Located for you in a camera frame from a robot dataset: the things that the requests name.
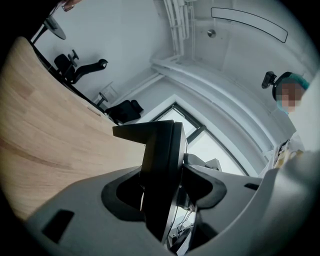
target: hand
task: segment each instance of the hand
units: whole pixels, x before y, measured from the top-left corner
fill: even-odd
[[[62,3],[64,5],[62,6],[63,10],[65,12],[70,11],[77,3],[80,3],[82,0],[64,0]]]

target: window pane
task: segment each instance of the window pane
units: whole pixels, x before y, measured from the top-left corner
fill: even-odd
[[[205,162],[218,159],[224,173],[244,175],[229,154],[205,131],[188,146],[187,152]]]
[[[174,109],[170,110],[167,114],[165,114],[165,116],[160,118],[158,121],[165,121],[165,120],[173,120],[175,122],[183,123],[183,129],[184,129],[186,138],[196,130],[196,128],[187,119],[185,119],[181,114],[179,114]]]

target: white wall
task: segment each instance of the white wall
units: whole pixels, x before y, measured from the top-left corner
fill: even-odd
[[[170,104],[177,102],[206,125],[250,175],[256,176],[265,167],[266,159],[252,138],[225,112],[187,90],[184,85],[163,78],[136,94],[134,99],[144,109],[139,123],[150,121]]]
[[[279,77],[289,71],[312,81],[320,64],[316,48],[300,23],[275,0],[198,0],[196,16],[196,59],[209,69],[221,71],[253,92],[271,113],[277,108],[271,88],[263,90],[267,71]],[[265,18],[288,31],[286,43],[254,27],[214,19],[211,7],[232,8]],[[207,31],[214,29],[215,38]]]
[[[120,95],[135,85],[131,78],[142,81],[154,73],[151,56],[172,54],[169,22],[159,16],[161,8],[152,0],[84,0],[69,12],[59,8],[54,14],[66,40],[47,31],[35,46],[51,64],[72,49],[80,58],[78,66],[106,59],[105,70],[85,75],[75,87],[93,100],[113,81],[111,86]]]

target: window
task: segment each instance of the window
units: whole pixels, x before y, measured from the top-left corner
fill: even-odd
[[[182,122],[188,142],[187,153],[194,154],[204,162],[219,160],[222,172],[248,175],[228,149],[198,120],[177,103],[174,103],[152,121],[174,120]]]

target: black office chair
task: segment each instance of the black office chair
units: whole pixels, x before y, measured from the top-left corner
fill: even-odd
[[[77,67],[75,59],[79,60],[79,57],[75,50],[73,51],[73,57],[68,54],[66,57],[64,54],[60,54],[55,58],[54,63],[58,68],[58,72],[61,73],[63,78],[66,78],[71,84],[75,84],[82,78],[84,75],[104,70],[107,67],[108,61],[105,59],[100,59],[97,63],[84,65],[79,67],[77,70],[74,67]]]
[[[139,105],[136,100],[125,100],[119,105],[113,106],[111,108],[107,108],[105,113],[112,118],[112,120],[116,123],[127,123],[136,119],[141,118],[140,113],[144,109]]]

